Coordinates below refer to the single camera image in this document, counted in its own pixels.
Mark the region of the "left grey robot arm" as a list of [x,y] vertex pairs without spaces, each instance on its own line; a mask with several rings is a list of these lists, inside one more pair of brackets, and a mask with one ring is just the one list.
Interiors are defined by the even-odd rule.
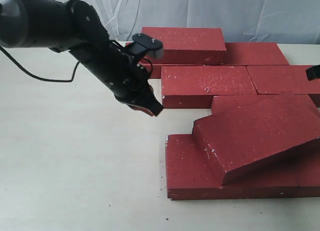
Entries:
[[144,33],[122,46],[110,39],[94,7],[82,0],[0,0],[0,50],[48,48],[69,52],[115,99],[133,110],[157,116],[163,105],[142,65],[164,55],[163,43]]

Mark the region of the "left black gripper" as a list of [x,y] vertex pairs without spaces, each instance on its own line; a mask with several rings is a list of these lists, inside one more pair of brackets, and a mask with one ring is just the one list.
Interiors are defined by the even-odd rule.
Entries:
[[80,44],[69,53],[110,89],[118,102],[151,117],[158,116],[164,107],[148,82],[149,72],[123,51],[109,41],[102,45]]

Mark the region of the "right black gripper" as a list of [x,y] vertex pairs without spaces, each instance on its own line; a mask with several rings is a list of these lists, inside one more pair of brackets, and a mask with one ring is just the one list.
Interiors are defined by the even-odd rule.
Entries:
[[305,71],[308,81],[320,79],[320,65],[314,65],[306,69]]

